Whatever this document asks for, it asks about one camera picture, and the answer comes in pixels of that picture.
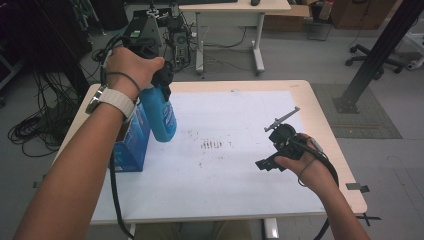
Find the metal pole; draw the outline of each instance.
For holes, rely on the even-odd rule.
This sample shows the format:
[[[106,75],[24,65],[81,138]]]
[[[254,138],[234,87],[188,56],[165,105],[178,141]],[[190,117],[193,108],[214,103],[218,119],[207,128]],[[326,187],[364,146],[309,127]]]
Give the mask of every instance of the metal pole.
[[[370,54],[362,63],[352,82],[340,98],[333,99],[339,113],[358,113],[355,104],[412,24],[424,9],[424,1],[403,0],[399,9],[378,38]]]

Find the wire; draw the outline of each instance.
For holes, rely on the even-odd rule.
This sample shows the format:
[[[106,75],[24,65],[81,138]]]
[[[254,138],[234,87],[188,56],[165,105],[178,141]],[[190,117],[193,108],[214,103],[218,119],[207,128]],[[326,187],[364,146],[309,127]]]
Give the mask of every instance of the wire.
[[[119,197],[118,197],[118,189],[116,186],[115,155],[113,151],[110,155],[110,160],[109,160],[109,174],[110,174],[110,185],[112,188],[113,204],[115,206],[116,216],[118,219],[118,225],[121,228],[122,232],[124,232],[125,235],[127,235],[127,237],[134,239],[134,236],[125,227],[124,220],[122,219],[121,206],[119,204]]]

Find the wrist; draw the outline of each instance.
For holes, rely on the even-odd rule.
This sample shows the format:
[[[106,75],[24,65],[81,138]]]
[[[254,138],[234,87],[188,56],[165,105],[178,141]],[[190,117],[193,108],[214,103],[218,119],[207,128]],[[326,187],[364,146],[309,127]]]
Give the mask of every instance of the wrist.
[[[127,95],[131,100],[135,101],[139,95],[138,88],[125,76],[122,75],[108,75],[108,86],[110,89],[119,91]]]
[[[339,187],[334,182],[333,179],[328,181],[328,184],[322,184],[319,187],[315,187],[313,192],[322,200],[326,200],[328,198],[333,198],[337,194],[341,194]]]

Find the forearm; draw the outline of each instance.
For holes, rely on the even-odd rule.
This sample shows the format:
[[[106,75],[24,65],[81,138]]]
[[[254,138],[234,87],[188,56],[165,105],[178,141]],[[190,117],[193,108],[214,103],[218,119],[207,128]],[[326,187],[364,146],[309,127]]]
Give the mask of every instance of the forearm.
[[[337,187],[332,187],[325,194],[319,194],[318,196],[327,212],[334,239],[369,239],[364,228]]]
[[[83,239],[101,191],[122,113],[100,104],[57,158],[16,239]]]

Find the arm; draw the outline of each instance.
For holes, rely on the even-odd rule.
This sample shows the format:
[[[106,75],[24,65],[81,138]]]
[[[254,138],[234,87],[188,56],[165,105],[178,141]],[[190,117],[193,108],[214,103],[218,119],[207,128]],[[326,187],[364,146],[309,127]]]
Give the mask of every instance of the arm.
[[[125,72],[145,88],[163,63],[163,58],[145,60],[117,48],[108,59],[108,71]],[[110,88],[137,98],[137,88],[125,77],[111,75],[107,81]],[[96,108],[57,158],[14,239],[84,239],[122,120],[122,112],[112,105]]]
[[[314,148],[310,140],[308,146]],[[324,205],[335,239],[369,239],[324,164],[314,160],[309,153],[304,153],[299,161],[286,157],[276,157],[274,161],[298,176],[304,170],[300,180],[317,194]]]

